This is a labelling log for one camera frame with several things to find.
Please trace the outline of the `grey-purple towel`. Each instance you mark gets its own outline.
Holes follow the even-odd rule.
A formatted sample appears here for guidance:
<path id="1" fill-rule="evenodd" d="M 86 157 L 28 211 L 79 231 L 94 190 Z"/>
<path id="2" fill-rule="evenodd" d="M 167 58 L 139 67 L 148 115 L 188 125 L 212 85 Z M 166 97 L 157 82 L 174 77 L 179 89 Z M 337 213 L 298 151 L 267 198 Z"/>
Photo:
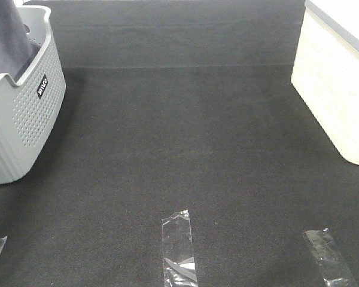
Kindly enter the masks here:
<path id="1" fill-rule="evenodd" d="M 9 74 L 18 81 L 38 50 L 39 45 L 26 34 L 15 3 L 0 1 L 0 74 Z"/>

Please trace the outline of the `black table mat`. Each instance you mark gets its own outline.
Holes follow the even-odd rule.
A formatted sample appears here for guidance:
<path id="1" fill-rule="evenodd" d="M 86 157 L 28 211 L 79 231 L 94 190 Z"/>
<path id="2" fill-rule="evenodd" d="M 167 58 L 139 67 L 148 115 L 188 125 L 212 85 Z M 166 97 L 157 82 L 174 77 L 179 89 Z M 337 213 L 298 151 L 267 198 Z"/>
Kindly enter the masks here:
<path id="1" fill-rule="evenodd" d="M 65 98 L 0 186 L 0 286 L 162 286 L 188 210 L 200 286 L 323 286 L 328 228 L 359 285 L 359 166 L 290 77 L 303 1 L 47 1 Z"/>

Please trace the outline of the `clear tape strip centre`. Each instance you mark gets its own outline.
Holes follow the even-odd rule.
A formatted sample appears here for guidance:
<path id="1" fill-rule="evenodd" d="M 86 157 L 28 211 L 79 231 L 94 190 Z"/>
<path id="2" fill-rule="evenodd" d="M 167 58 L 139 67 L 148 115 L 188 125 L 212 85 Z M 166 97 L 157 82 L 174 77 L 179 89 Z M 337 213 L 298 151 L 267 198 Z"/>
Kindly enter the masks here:
<path id="1" fill-rule="evenodd" d="M 165 286 L 197 286 L 188 210 L 162 219 L 162 262 Z"/>

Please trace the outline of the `grey perforated laundry basket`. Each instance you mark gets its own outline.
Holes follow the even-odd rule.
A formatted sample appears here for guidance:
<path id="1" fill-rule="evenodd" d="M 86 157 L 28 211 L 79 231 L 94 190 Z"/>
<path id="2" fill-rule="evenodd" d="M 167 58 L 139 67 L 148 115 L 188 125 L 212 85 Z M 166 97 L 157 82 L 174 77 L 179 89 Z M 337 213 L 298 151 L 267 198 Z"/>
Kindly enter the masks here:
<path id="1" fill-rule="evenodd" d="M 51 9 L 17 7 L 28 38 L 40 46 L 18 81 L 0 74 L 0 185 L 30 171 L 39 156 L 63 102 L 66 82 L 53 31 Z"/>

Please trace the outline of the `cream white storage bin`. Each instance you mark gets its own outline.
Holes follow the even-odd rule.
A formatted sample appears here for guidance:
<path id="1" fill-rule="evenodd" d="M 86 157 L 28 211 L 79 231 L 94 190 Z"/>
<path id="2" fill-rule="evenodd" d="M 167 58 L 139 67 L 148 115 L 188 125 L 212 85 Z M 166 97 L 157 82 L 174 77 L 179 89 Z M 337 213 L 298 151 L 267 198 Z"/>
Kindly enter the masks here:
<path id="1" fill-rule="evenodd" d="M 359 165 L 359 1 L 305 1 L 291 83 L 339 154 Z"/>

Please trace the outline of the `clear tape strip right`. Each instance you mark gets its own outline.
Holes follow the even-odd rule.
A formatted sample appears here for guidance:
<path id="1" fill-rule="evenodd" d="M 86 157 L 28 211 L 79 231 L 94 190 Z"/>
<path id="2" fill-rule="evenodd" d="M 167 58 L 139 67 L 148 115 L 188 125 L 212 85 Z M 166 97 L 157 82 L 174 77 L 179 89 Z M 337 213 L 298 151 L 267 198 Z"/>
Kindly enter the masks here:
<path id="1" fill-rule="evenodd" d="M 326 286 L 358 286 L 328 228 L 303 232 Z"/>

